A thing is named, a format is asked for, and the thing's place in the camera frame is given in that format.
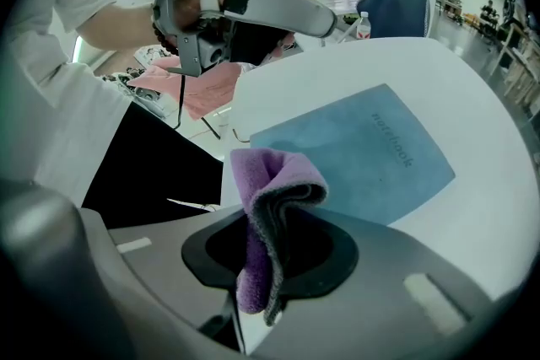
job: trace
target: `purple microfiber towel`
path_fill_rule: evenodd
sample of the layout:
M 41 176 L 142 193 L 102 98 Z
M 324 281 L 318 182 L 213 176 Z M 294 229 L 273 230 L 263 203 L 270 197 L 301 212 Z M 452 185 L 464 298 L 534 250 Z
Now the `purple microfiber towel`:
M 239 148 L 230 162 L 248 218 L 246 263 L 237 281 L 241 311 L 264 310 L 273 325 L 281 310 L 279 289 L 289 259 L 285 213 L 310 207 L 327 196 L 328 186 L 310 160 L 301 153 L 271 148 Z

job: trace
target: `blue chair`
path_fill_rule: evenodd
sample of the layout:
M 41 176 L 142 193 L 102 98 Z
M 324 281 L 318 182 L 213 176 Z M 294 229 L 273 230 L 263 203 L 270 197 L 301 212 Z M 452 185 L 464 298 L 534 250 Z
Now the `blue chair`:
M 370 14 L 371 38 L 428 35 L 429 0 L 359 0 L 358 14 Z

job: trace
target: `water bottle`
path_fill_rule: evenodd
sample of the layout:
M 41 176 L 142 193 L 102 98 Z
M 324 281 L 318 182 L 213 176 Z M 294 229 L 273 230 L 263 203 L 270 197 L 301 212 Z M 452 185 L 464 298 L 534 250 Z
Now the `water bottle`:
M 371 37 L 371 23 L 368 19 L 370 15 L 366 11 L 360 13 L 362 18 L 356 26 L 356 39 L 368 40 Z

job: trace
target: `pink fabric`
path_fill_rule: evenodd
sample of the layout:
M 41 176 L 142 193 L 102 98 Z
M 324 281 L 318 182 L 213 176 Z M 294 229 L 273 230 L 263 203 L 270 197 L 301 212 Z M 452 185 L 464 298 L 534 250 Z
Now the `pink fabric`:
M 153 62 L 140 77 L 130 80 L 134 87 L 170 94 L 176 100 L 180 97 L 181 76 L 168 73 L 167 67 L 178 67 L 178 56 L 161 57 Z M 238 63 L 220 63 L 200 77 L 186 77 L 184 107 L 193 120 L 198 120 L 211 111 L 228 104 L 233 99 L 236 80 L 240 76 Z

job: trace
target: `notebook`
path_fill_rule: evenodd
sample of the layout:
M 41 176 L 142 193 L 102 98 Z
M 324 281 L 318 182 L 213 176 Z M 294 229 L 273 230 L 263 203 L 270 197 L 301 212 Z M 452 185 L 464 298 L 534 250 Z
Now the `notebook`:
M 387 225 L 440 192 L 455 174 L 386 84 L 258 132 L 253 148 L 305 154 L 329 185 L 321 207 Z

